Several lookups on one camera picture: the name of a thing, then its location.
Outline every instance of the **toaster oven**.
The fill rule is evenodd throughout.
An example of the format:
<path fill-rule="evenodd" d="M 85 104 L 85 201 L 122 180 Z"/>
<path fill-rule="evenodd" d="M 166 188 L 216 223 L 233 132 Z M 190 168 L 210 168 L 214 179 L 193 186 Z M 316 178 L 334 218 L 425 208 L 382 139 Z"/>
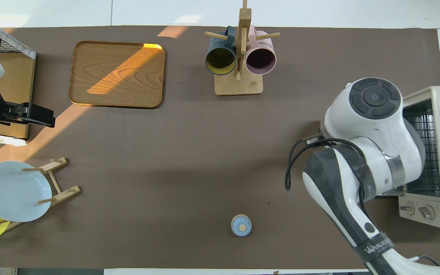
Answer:
<path fill-rule="evenodd" d="M 403 106 L 423 141 L 425 164 L 421 176 L 400 189 L 400 216 L 440 227 L 440 86 L 405 96 Z"/>

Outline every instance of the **brown tabletop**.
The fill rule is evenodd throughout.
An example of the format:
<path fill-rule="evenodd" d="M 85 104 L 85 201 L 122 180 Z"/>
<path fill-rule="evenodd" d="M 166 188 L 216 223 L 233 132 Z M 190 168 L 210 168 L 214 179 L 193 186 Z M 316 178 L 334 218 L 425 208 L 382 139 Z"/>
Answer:
<path fill-rule="evenodd" d="M 63 268 L 364 268 L 301 182 L 307 156 L 283 186 L 288 152 L 318 131 L 346 83 L 382 77 L 404 95 L 440 85 L 436 30 L 260 28 L 278 63 L 260 95 L 219 97 L 204 66 L 218 27 L 22 28 L 7 30 L 38 53 L 33 102 L 53 109 L 54 129 L 32 126 L 24 147 L 0 144 L 0 162 L 40 166 L 82 193 L 0 237 L 0 266 Z M 82 40 L 157 43 L 166 52 L 164 98 L 153 110 L 73 105 L 74 46 Z M 396 198 L 368 202 L 404 256 L 440 262 L 440 229 L 398 217 Z M 248 215 L 252 233 L 230 221 Z"/>

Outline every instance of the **blue lid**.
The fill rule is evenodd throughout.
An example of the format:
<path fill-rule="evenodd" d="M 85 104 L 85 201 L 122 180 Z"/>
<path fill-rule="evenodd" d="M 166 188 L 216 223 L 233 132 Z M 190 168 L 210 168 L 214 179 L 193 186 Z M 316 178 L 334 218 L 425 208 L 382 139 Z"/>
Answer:
<path fill-rule="evenodd" d="M 246 215 L 237 215 L 232 219 L 231 223 L 232 231 L 239 237 L 249 235 L 252 230 L 252 223 Z"/>

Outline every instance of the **brown rectangular tray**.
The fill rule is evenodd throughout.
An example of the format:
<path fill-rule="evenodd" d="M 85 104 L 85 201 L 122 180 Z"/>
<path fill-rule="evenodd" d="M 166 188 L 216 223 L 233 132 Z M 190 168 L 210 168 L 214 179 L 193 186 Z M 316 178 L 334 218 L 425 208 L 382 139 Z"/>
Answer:
<path fill-rule="evenodd" d="M 162 100 L 164 59 L 158 44 L 79 42 L 69 98 L 76 104 L 154 108 Z"/>

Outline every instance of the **mug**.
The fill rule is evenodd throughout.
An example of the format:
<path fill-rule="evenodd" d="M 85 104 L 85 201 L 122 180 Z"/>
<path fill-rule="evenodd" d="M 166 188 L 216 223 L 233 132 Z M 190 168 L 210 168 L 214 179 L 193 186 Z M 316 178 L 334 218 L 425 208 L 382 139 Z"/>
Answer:
<path fill-rule="evenodd" d="M 276 54 L 271 38 L 256 40 L 256 36 L 267 34 L 254 25 L 249 28 L 249 42 L 246 45 L 246 68 L 253 74 L 269 73 L 276 66 Z"/>
<path fill-rule="evenodd" d="M 218 33 L 227 36 L 227 40 L 211 37 L 208 52 L 205 58 L 206 68 L 213 74 L 226 75 L 231 73 L 237 65 L 235 48 L 235 29 L 227 27 L 225 33 Z"/>

